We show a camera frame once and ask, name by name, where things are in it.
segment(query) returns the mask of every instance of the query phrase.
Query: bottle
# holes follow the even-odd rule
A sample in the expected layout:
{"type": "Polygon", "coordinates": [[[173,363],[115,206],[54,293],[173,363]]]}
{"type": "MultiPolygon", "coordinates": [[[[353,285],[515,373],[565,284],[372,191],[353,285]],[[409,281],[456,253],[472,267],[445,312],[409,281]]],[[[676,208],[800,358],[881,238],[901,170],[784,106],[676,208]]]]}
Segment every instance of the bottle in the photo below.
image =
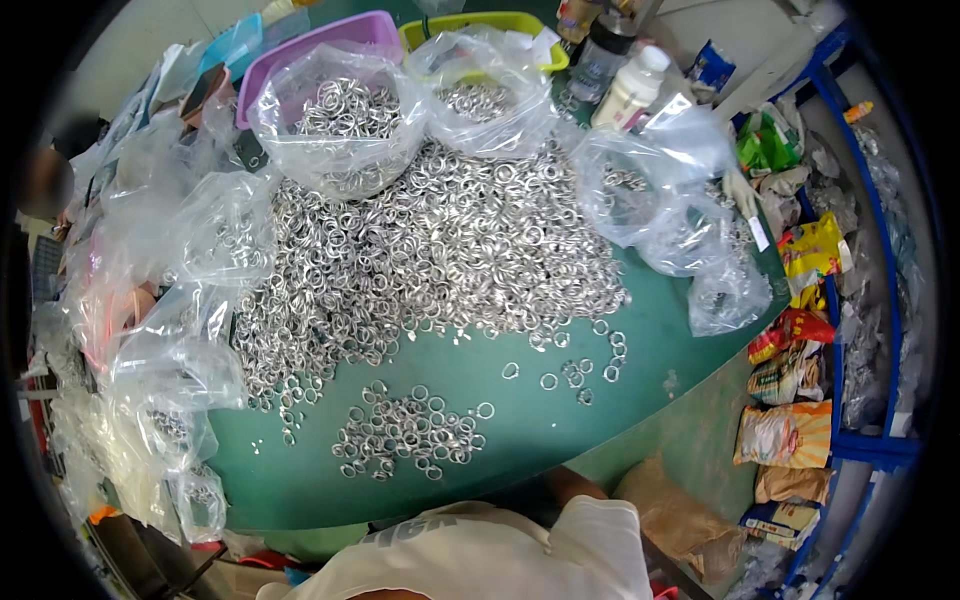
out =
{"type": "Polygon", "coordinates": [[[627,61],[626,55],[636,40],[638,29],[619,12],[604,12],[590,25],[583,53],[570,74],[567,89],[581,102],[600,102],[613,75],[627,61]]]}
{"type": "Polygon", "coordinates": [[[602,10],[603,0],[563,0],[557,9],[557,33],[566,41],[579,44],[602,10]]]}
{"type": "Polygon", "coordinates": [[[663,71],[668,66],[670,57],[660,48],[644,48],[616,72],[590,124],[599,127],[610,123],[618,129],[629,130],[657,99],[663,83],[663,71]]]}

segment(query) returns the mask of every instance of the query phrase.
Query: clear plastic bottle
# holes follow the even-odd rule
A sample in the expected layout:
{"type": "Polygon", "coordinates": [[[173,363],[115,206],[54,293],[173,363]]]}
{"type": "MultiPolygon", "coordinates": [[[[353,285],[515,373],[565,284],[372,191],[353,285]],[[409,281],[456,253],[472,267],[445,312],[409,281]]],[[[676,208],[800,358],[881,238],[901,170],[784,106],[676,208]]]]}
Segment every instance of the clear plastic bottle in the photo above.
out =
{"type": "Polygon", "coordinates": [[[583,54],[566,86],[574,98],[590,104],[600,102],[613,75],[627,61],[636,34],[636,24],[618,12],[605,12],[593,21],[583,54]]]}

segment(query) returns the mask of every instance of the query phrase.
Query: yellow snack bag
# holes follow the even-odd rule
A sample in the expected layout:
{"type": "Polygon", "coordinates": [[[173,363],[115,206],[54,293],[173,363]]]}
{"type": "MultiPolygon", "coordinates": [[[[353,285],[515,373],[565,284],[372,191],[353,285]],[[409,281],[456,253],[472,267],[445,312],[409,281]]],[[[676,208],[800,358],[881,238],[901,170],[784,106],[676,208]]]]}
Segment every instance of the yellow snack bag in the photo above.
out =
{"type": "Polygon", "coordinates": [[[850,268],[850,248],[832,212],[820,221],[788,230],[777,243],[790,293],[796,298],[821,278],[850,268]]]}
{"type": "Polygon", "coordinates": [[[740,416],[733,463],[789,468],[823,468],[830,452],[833,403],[794,402],[761,411],[748,406],[740,416]]]}

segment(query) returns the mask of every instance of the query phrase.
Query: white plastic bottle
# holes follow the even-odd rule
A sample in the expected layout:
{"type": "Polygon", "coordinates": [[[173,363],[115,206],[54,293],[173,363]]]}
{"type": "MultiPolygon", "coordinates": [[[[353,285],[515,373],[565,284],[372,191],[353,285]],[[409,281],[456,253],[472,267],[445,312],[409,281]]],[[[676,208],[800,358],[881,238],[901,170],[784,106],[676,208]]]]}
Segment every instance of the white plastic bottle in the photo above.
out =
{"type": "Polygon", "coordinates": [[[616,72],[613,83],[593,113],[590,124],[606,123],[628,130],[643,110],[653,104],[660,93],[663,71],[670,66],[670,57],[657,46],[647,46],[616,72]]]}

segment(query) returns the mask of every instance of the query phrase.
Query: snack bag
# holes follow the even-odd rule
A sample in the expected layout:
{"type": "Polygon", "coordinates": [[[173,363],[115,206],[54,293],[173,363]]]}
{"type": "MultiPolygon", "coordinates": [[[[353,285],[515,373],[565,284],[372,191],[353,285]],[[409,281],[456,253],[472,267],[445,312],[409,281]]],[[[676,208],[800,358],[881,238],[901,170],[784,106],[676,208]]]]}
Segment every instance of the snack bag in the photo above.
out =
{"type": "Polygon", "coordinates": [[[797,402],[764,412],[748,406],[740,417],[733,463],[823,468],[830,451],[833,402],[797,402]]]}
{"type": "Polygon", "coordinates": [[[777,250],[795,297],[822,277],[843,273],[853,264],[832,212],[824,213],[816,223],[789,229],[777,243],[777,250]]]}
{"type": "Polygon", "coordinates": [[[786,350],[796,340],[833,343],[833,326],[808,310],[787,308],[747,346],[747,357],[759,365],[786,350]]]}
{"type": "Polygon", "coordinates": [[[820,342],[798,340],[787,352],[757,365],[747,380],[747,393],[771,406],[792,402],[801,382],[809,379],[806,375],[811,371],[811,362],[819,373],[819,357],[814,354],[820,346],[820,342]]]}

